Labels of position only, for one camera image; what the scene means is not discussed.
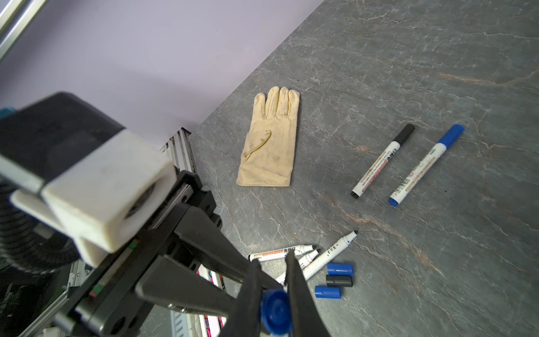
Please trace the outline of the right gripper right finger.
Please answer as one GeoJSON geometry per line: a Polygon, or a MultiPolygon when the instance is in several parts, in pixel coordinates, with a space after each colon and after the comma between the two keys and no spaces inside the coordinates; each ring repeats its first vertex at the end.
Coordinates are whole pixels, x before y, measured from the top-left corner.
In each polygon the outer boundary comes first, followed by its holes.
{"type": "Polygon", "coordinates": [[[293,252],[285,258],[285,285],[289,295],[293,328],[291,336],[330,337],[331,334],[324,325],[312,295],[303,276],[299,262],[293,252]]]}

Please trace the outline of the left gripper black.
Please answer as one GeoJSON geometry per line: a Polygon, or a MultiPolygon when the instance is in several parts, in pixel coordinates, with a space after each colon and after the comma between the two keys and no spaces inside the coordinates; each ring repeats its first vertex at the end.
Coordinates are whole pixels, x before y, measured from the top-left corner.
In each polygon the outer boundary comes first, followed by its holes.
{"type": "Polygon", "coordinates": [[[159,213],[119,253],[106,258],[56,313],[69,336],[137,336],[155,305],[227,317],[235,299],[196,274],[208,269],[245,282],[251,261],[221,232],[215,199],[182,171],[159,213]]]}

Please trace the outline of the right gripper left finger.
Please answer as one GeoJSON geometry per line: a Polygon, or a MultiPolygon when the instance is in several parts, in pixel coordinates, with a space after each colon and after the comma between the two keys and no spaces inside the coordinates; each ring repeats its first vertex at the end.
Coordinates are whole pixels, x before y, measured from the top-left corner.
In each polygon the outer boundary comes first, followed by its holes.
{"type": "Polygon", "coordinates": [[[255,259],[248,270],[240,292],[220,336],[259,336],[261,334],[262,268],[255,259]]]}

